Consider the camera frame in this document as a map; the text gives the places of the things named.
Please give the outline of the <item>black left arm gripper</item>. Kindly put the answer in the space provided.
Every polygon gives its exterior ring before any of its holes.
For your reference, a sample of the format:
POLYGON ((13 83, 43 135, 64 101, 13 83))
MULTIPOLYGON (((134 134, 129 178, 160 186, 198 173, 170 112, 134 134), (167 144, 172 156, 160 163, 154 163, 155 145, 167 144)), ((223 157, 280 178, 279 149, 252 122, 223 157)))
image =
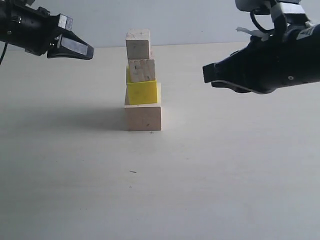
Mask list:
POLYGON ((95 49, 72 32, 73 19, 51 15, 44 7, 31 8, 33 0, 0 2, 0 41, 47 58, 91 60, 95 49))

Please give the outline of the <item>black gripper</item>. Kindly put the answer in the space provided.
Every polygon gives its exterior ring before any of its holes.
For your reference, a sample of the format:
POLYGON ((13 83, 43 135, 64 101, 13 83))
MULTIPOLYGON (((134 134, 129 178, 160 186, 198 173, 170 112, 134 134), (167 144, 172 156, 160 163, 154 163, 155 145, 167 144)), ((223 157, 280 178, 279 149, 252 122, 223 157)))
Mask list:
POLYGON ((320 26, 292 30, 282 42, 251 41, 244 49, 202 67, 203 80, 213 88, 239 94, 268 94, 276 89, 320 81, 320 26))

